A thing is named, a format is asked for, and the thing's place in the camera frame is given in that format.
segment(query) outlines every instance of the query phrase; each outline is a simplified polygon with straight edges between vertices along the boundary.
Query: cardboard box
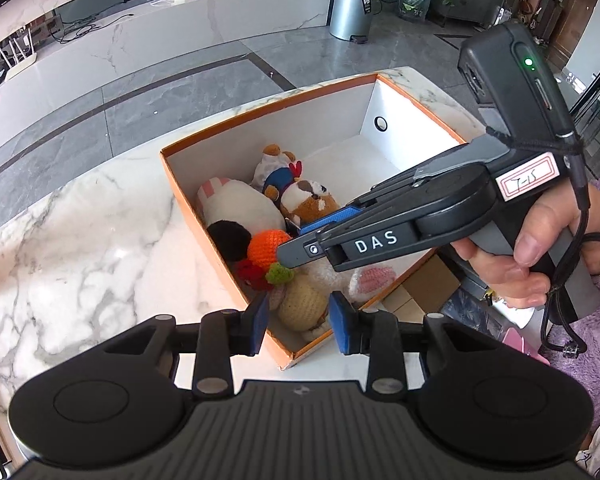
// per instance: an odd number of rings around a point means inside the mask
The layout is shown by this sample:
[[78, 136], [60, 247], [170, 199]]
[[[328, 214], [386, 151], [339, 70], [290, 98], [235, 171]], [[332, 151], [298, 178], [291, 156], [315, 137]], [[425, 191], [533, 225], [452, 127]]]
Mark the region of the cardboard box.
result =
[[[193, 131], [160, 154], [184, 218], [233, 300], [227, 307], [239, 310], [246, 308], [253, 291], [232, 275], [194, 209], [203, 182], [214, 176], [250, 182], [263, 147], [275, 142], [302, 160], [303, 176], [322, 183], [345, 204], [373, 185], [464, 142], [381, 74], [294, 90], [240, 110], [223, 122]], [[362, 308], [385, 298], [432, 254], [429, 250], [391, 260], [398, 278]], [[328, 331], [307, 344], [299, 333], [286, 329], [273, 311], [264, 346], [285, 369], [330, 335]]]
[[460, 282], [435, 254], [382, 300], [382, 306], [398, 321], [420, 323], [425, 314], [437, 312], [458, 289]]

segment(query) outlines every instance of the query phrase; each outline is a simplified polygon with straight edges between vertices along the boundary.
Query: blue gripper pad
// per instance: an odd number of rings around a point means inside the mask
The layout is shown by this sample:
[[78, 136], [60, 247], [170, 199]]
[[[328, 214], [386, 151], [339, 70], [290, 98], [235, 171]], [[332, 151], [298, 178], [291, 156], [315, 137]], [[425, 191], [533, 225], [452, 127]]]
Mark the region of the blue gripper pad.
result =
[[360, 213], [360, 211], [362, 211], [362, 209], [360, 209], [359, 207], [355, 207], [352, 205], [344, 206], [343, 208], [334, 211], [330, 215], [327, 215], [323, 218], [320, 218], [319, 220], [316, 220], [315, 222], [312, 222], [311, 224], [307, 224], [304, 227], [301, 227], [300, 235], [304, 235], [310, 233], [311, 231], [315, 231], [316, 229], [319, 229], [320, 227], [330, 224], [332, 222], [342, 222], [343, 220], [357, 215], [358, 213]]
[[333, 329], [333, 335], [336, 337], [338, 348], [344, 355], [356, 353], [356, 345], [352, 344], [352, 338], [355, 337], [355, 327], [352, 325], [357, 319], [357, 314], [344, 294], [339, 290], [331, 293], [329, 296], [329, 323]]
[[267, 325], [269, 323], [269, 295], [266, 294], [258, 311], [253, 318], [253, 329], [251, 330], [251, 355], [256, 355], [260, 352], [262, 346], [262, 340], [264, 339], [265, 332], [267, 331]]

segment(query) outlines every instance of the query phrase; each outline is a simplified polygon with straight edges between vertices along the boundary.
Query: label sticker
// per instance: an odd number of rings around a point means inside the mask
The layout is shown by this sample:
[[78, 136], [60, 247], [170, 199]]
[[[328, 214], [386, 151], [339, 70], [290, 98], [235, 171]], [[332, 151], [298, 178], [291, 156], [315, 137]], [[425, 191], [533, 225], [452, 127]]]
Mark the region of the label sticker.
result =
[[365, 14], [371, 12], [371, 0], [362, 0], [362, 8], [365, 9]]
[[553, 154], [547, 152], [499, 176], [496, 182], [506, 202], [559, 175]]

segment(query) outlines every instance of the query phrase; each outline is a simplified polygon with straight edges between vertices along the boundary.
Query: silver trash bin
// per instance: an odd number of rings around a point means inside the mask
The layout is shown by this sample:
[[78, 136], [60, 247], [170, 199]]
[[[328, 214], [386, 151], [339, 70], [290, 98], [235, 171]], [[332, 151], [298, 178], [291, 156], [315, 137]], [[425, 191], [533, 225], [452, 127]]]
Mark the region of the silver trash bin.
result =
[[334, 0], [329, 32], [341, 40], [366, 43], [371, 17], [371, 0]]

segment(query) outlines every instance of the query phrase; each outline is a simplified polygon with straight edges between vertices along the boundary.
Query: finger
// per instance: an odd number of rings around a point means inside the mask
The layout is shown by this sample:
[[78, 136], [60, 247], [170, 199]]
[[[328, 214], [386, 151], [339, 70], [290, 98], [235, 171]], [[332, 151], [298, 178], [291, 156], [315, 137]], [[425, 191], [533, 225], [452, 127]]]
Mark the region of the finger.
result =
[[463, 260], [473, 258], [475, 251], [478, 249], [478, 246], [469, 240], [469, 238], [463, 238], [462, 240], [451, 242], [451, 246], [456, 250], [458, 256], [460, 256]]
[[516, 239], [514, 259], [523, 267], [535, 265], [560, 232], [578, 216], [568, 180], [545, 192], [526, 214]]
[[501, 298], [516, 298], [524, 300], [535, 294], [546, 294], [549, 292], [549, 278], [540, 272], [532, 272], [525, 280], [508, 283], [489, 283]]
[[477, 246], [472, 248], [472, 252], [468, 262], [486, 283], [515, 282], [529, 275], [529, 270], [520, 267], [511, 256], [494, 256]]
[[533, 294], [528, 298], [507, 298], [503, 297], [507, 302], [507, 306], [511, 308], [532, 308], [543, 306], [546, 303], [546, 294]]

